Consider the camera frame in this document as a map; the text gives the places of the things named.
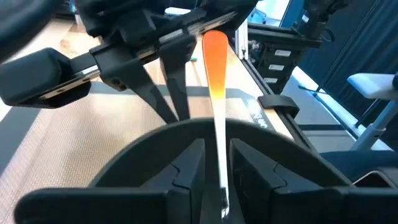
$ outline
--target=black clamp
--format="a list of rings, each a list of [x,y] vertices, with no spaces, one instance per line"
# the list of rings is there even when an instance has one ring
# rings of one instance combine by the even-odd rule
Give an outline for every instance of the black clamp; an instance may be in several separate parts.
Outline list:
[[[281,110],[290,114],[293,118],[297,116],[300,108],[288,96],[282,95],[264,95],[257,99],[263,109]]]
[[[196,38],[182,34],[158,49],[163,76],[179,120],[190,119],[185,64],[197,45]]]
[[[166,123],[177,121],[161,92],[143,67],[144,64],[138,57],[132,55],[124,44],[99,46],[91,49],[90,52],[101,70],[102,81],[107,85],[117,91],[131,89]]]

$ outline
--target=wooden table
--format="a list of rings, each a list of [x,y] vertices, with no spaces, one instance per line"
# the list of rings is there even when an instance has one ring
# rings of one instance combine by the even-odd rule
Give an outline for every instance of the wooden table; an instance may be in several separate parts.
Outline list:
[[[58,50],[72,58],[98,44],[72,27]],[[191,116],[212,117],[200,38],[193,56],[198,60],[186,64]],[[145,68],[171,105],[159,61]],[[227,73],[227,117],[257,123],[292,139],[278,114],[259,106],[256,99],[262,92],[231,49]],[[44,187],[87,186],[124,146],[165,125],[133,92],[117,92],[99,78],[82,100],[56,110],[11,108],[2,123],[19,125],[21,130],[13,133],[13,139],[0,139],[3,146],[15,147],[0,178],[0,223],[12,223],[15,203],[24,194]]]

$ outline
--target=white label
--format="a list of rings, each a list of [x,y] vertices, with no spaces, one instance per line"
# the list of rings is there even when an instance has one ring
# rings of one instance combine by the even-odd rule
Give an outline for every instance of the white label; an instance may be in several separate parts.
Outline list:
[[[285,65],[269,65],[268,69],[269,70],[275,70],[275,71],[282,71],[285,68]]]
[[[170,15],[183,15],[186,14],[188,12],[190,12],[191,10],[189,9],[181,9],[181,8],[176,8],[176,7],[169,7],[167,8],[164,13],[166,14],[170,14]]]
[[[301,19],[302,19],[305,23],[308,23],[308,20],[309,20],[310,18],[308,18],[308,17],[304,14],[303,17],[301,17]]]
[[[268,125],[264,119],[258,119],[257,122],[259,123],[260,127],[264,129],[268,128]]]
[[[291,53],[289,50],[276,50],[275,56],[289,57]]]
[[[266,83],[277,83],[277,78],[264,78],[264,82]]]

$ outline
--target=black cable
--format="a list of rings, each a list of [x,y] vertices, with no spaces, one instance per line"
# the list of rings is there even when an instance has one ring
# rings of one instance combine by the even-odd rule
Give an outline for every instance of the black cable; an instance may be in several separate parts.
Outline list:
[[[321,35],[321,38],[322,38],[323,41],[325,41],[325,42],[334,42],[336,40],[335,35],[333,34],[333,32],[329,28],[326,28],[325,32],[329,35],[329,39],[327,39],[325,36]]]

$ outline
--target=orange spatula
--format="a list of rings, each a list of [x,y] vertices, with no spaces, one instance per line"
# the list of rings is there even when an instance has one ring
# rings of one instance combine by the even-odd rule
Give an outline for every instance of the orange spatula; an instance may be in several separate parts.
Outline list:
[[[221,217],[225,218],[229,213],[225,133],[225,78],[228,38],[220,31],[211,30],[203,36],[202,46],[216,130],[218,172],[220,175],[220,188],[223,193]]]

